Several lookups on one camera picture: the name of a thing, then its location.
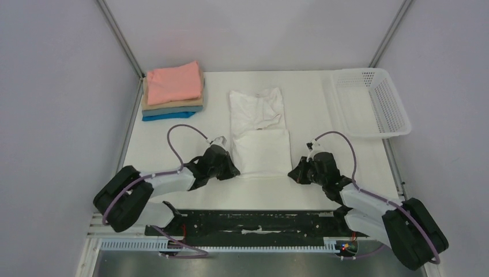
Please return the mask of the white t shirt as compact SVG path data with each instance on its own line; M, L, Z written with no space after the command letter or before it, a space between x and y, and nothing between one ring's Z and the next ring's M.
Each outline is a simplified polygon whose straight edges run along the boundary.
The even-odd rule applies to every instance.
M280 88L230 91L231 156L243 178L282 177L292 170Z

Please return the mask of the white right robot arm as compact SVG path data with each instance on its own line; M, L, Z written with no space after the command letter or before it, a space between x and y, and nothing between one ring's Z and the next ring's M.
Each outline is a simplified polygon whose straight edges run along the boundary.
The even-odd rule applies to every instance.
M319 185L326 197L340 205L334 211L337 234L365 234L389 247L398 261L411 270L435 262L449 247L425 205L416 198L405 201L367 193L340 173L333 154L318 152L301 157L288 173L298 184Z

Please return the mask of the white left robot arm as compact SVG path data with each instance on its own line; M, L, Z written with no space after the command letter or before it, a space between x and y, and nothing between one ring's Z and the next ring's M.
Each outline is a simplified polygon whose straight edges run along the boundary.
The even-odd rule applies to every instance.
M166 235L175 235L181 227L177 210L167 201L152 203L152 198L196 190L213 178L223 181L239 175L230 153L212 144L203 155L175 170L143 175L132 165L123 167L94 197L93 205L102 214L103 224L117 233L134 224L155 224Z

